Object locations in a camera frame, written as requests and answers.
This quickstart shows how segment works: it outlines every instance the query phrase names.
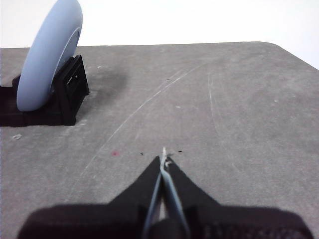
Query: small debris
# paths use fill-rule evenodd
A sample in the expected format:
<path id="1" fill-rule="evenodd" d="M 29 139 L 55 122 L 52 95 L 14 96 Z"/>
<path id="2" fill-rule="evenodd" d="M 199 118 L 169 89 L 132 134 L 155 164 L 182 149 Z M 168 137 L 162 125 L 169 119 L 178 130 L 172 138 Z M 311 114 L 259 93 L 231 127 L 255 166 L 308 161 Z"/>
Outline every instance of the small debris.
<path id="1" fill-rule="evenodd" d="M 13 136 L 12 138 L 15 139 L 15 140 L 19 140 L 21 139 L 22 135 L 21 134 L 17 134 L 15 136 Z"/>

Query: gray tabletop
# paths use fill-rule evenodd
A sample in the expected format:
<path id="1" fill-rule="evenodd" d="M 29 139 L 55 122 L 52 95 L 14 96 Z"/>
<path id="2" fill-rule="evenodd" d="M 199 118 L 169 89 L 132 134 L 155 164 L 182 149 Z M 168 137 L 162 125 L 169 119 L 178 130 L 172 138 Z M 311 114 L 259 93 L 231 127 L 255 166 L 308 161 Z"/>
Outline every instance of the gray tabletop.
<path id="1" fill-rule="evenodd" d="M 2 85 L 26 54 L 1 50 Z M 319 238 L 318 70 L 263 42 L 78 54 L 91 94 L 75 126 L 1 128 L 1 238 L 41 207 L 107 203 L 163 146 L 220 203 L 296 212 Z"/>

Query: white background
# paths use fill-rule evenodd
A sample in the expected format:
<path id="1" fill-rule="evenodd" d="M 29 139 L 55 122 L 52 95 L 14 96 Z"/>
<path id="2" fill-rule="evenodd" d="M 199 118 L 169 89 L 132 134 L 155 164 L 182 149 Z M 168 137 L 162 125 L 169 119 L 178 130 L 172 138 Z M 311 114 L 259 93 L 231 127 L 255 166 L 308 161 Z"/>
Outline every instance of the white background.
<path id="1" fill-rule="evenodd" d="M 30 47 L 56 0 L 1 0 L 1 42 Z M 79 45 L 275 43 L 319 69 L 319 0 L 79 0 Z"/>

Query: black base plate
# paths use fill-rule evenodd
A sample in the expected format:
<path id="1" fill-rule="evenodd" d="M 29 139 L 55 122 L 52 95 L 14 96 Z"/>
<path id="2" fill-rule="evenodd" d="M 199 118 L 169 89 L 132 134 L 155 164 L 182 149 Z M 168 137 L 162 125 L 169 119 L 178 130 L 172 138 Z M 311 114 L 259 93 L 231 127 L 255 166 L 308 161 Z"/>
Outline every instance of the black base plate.
<path id="1" fill-rule="evenodd" d="M 0 87 L 0 126 L 74 125 L 76 114 L 89 94 L 82 56 L 70 58 L 53 79 L 54 92 L 48 102 L 32 112 L 21 112 L 16 106 L 20 76 L 12 87 Z"/>

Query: red dot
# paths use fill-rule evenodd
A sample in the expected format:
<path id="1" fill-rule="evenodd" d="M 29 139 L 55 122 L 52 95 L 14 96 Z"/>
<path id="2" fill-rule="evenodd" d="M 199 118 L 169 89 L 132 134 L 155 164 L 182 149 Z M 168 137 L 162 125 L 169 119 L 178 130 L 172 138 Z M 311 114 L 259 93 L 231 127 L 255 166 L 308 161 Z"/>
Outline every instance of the red dot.
<path id="1" fill-rule="evenodd" d="M 119 153 L 117 151 L 113 151 L 112 156 L 119 156 Z"/>

